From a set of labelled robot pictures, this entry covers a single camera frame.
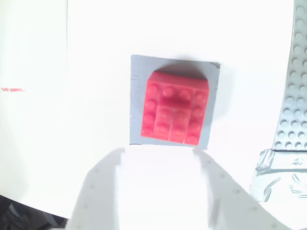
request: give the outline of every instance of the white table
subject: white table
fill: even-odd
[[[129,144],[131,54],[222,64],[207,152],[248,190],[277,126],[292,1],[68,7],[69,75],[66,3],[0,2],[0,87],[25,89],[0,92],[0,194],[71,216],[88,170]]]

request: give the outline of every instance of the red lego brick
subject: red lego brick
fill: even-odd
[[[207,80],[153,72],[147,81],[141,135],[198,145],[208,96]]]

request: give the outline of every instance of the red mark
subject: red mark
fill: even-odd
[[[24,92],[21,88],[1,88],[3,92]]]

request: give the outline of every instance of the gray square plate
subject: gray square plate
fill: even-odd
[[[131,56],[131,86],[130,86],[130,144],[154,144],[190,146],[165,140],[141,137],[142,117],[147,80],[152,72],[176,74],[191,78],[207,78],[209,81],[209,100],[201,131],[199,146],[208,148],[216,90],[220,73],[220,65],[212,62],[183,61],[158,57]]]

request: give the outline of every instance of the light gray baseplate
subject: light gray baseplate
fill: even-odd
[[[294,1],[294,20],[283,105],[273,144],[307,150],[307,1]]]
[[[212,62],[174,60],[140,55],[131,56],[130,144],[189,146],[187,144],[141,137],[146,84],[155,70],[191,78],[207,78],[210,93],[198,144],[200,148],[206,150],[213,118],[220,65]]]

